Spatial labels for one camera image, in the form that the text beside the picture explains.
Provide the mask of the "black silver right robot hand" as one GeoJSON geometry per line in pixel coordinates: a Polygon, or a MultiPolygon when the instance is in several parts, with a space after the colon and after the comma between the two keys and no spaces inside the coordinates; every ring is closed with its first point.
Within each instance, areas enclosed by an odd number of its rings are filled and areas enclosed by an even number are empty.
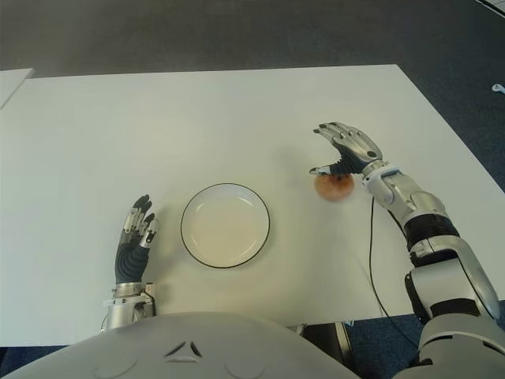
{"type": "Polygon", "coordinates": [[[370,163],[383,159],[380,148],[366,133],[341,122],[319,124],[313,132],[325,138],[340,158],[336,163],[312,168],[310,174],[361,174],[370,163]]]}

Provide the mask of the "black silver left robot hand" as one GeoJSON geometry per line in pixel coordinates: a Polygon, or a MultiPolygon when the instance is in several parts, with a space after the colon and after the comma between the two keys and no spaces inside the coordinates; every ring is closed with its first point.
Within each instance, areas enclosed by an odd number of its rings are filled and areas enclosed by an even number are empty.
{"type": "Polygon", "coordinates": [[[148,194],[138,198],[123,224],[114,261],[117,285],[139,283],[148,264],[151,245],[158,233],[152,201],[148,194]]]}

